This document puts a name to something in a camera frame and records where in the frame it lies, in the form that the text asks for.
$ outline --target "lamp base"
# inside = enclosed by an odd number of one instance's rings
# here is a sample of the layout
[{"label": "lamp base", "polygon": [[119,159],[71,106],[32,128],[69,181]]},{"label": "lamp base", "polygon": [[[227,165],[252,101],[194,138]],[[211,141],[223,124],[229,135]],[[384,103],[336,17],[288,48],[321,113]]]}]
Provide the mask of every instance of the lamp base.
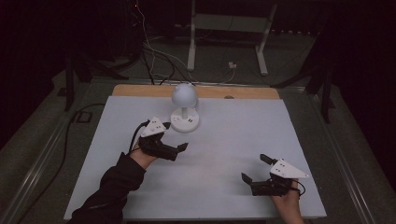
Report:
[{"label": "lamp base", "polygon": [[199,116],[195,109],[187,108],[187,118],[182,118],[181,108],[171,115],[172,128],[180,133],[190,133],[198,127]]}]

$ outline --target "lamp shade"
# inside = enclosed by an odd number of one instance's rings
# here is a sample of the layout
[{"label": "lamp shade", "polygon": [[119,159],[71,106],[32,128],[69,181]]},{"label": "lamp shade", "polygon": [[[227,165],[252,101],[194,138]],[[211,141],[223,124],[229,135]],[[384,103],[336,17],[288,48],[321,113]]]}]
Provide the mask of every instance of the lamp shade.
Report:
[{"label": "lamp shade", "polygon": [[172,102],[180,107],[194,107],[197,102],[197,93],[190,83],[181,83],[175,86]]}]

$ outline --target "wrist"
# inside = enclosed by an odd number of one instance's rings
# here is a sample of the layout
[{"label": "wrist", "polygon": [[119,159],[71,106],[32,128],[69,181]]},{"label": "wrist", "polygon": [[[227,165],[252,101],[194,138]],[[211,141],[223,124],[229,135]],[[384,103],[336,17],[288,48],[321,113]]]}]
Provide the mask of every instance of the wrist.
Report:
[{"label": "wrist", "polygon": [[150,156],[137,148],[129,154],[129,157],[137,162],[143,169],[147,169],[149,165],[154,162],[157,158]]},{"label": "wrist", "polygon": [[304,224],[303,217],[300,214],[290,215],[282,217],[287,224]]}]

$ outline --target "desk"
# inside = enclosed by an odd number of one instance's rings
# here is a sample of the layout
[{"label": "desk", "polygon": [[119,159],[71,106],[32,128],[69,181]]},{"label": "desk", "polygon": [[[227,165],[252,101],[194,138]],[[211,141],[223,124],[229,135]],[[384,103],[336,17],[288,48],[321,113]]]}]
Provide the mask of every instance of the desk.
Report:
[{"label": "desk", "polygon": [[[170,98],[172,89],[127,85],[115,88],[107,100],[65,219],[97,190],[103,173],[116,163],[121,152],[128,150],[134,129],[141,122],[154,116],[162,122],[169,121],[176,108]],[[264,153],[283,158],[312,176],[283,101],[272,89],[197,87],[196,90],[202,118],[197,130],[177,133],[170,129],[163,137],[163,142],[173,147],[188,142],[187,150],[175,162],[157,160],[148,168],[141,188],[128,196],[124,218],[278,217],[268,197],[251,196],[241,172],[256,181],[269,178],[271,167],[259,159]],[[235,99],[220,99],[224,96]],[[325,217],[314,179],[301,179],[301,182],[307,190],[300,200],[303,216]]]}]

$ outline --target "metal frame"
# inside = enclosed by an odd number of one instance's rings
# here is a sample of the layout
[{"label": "metal frame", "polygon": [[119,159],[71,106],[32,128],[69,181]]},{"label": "metal frame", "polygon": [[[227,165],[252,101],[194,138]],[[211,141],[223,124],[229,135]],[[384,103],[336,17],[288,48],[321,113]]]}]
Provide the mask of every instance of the metal frame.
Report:
[{"label": "metal frame", "polygon": [[49,136],[46,145],[42,148],[37,159],[30,167],[25,178],[21,182],[16,194],[7,206],[6,211],[1,216],[1,224],[16,223],[18,218],[20,218],[22,209],[25,207],[29,197],[35,189],[37,182],[44,173],[44,170],[46,169],[54,150],[57,148],[59,142],[62,139],[62,134],[64,133],[69,120],[74,116],[77,105],[81,102],[88,87],[88,85],[81,83],[79,84],[76,101],[71,105],[70,110],[60,117],[60,120]]},{"label": "metal frame", "polygon": [[361,188],[359,187],[358,182],[352,174],[352,171],[347,164],[347,159],[344,155],[343,150],[338,145],[337,140],[335,139],[334,133],[332,132],[332,128],[321,116],[321,111],[318,107],[320,105],[320,100],[317,95],[310,95],[309,100],[311,102],[312,107],[314,108],[317,118],[322,125],[324,132],[326,133],[330,143],[332,154],[334,155],[335,162],[340,170],[340,174],[344,179],[346,184],[346,188],[349,192],[350,198],[352,202],[355,204],[355,208],[361,218],[362,224],[375,224],[375,218],[373,213],[371,212],[369,205],[364,199],[364,196],[361,193]]},{"label": "metal frame", "polygon": [[[220,16],[220,15],[208,15],[196,13],[195,11],[195,0],[191,2],[191,36],[190,36],[190,49],[189,49],[189,59],[187,61],[187,70],[192,72],[195,68],[195,29],[211,29],[211,30],[231,30],[231,31],[245,31],[245,32],[254,32],[254,33],[262,33],[262,42],[255,47],[257,54],[257,61],[260,67],[260,74],[262,76],[268,75],[267,65],[264,60],[264,56],[262,54],[264,50],[265,43],[267,41],[268,35],[271,31],[272,21],[274,19],[276,13],[277,5],[272,5],[271,12],[269,17],[267,18],[255,18],[255,17],[231,17],[231,16]],[[227,18],[231,18],[233,20],[239,20],[241,26],[235,25],[231,26],[228,29],[221,28],[213,23],[205,23],[205,21],[213,21],[216,20],[227,20]]]}]

